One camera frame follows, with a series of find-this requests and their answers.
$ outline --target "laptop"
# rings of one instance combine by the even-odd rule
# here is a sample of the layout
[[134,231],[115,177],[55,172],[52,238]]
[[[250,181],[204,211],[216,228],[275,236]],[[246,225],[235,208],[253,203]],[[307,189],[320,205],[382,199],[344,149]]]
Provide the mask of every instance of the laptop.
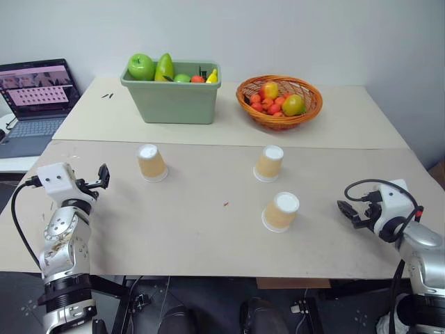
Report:
[[17,118],[0,158],[41,155],[80,98],[65,59],[0,65],[0,92]]

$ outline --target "green apple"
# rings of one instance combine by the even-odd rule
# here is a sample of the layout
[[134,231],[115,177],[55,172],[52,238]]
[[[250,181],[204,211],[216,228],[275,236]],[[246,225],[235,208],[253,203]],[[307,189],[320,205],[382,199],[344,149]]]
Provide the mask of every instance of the green apple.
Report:
[[173,79],[174,82],[190,82],[192,78],[190,78],[187,74],[176,74]]
[[301,115],[306,111],[304,99],[296,94],[289,96],[281,107],[286,116]]
[[128,61],[128,72],[136,80],[153,80],[153,60],[146,54],[134,54]]

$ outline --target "laptop screen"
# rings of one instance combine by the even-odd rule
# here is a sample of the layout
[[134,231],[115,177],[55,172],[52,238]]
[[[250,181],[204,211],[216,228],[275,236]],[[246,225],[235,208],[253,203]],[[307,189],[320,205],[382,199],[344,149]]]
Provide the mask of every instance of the laptop screen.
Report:
[[0,65],[0,90],[19,120],[66,116],[80,98],[65,59]]

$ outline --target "green plastic bin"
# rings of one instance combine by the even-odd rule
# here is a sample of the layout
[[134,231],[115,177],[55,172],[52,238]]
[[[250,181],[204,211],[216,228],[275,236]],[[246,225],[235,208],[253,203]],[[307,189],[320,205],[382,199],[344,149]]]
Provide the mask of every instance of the green plastic bin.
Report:
[[137,81],[133,80],[126,68],[120,82],[128,88],[140,115],[147,123],[212,123],[216,93],[221,86],[219,65],[206,61],[177,61],[173,65],[175,74],[182,73],[190,77],[199,74],[200,69],[207,71],[209,76],[217,68],[218,82]]

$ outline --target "green pear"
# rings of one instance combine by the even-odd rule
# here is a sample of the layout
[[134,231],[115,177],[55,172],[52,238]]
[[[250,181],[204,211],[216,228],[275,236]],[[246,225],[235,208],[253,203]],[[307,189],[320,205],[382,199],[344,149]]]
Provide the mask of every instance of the green pear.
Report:
[[156,73],[154,74],[155,81],[168,81],[164,76],[173,78],[173,62],[169,54],[163,54],[158,60],[156,66]]

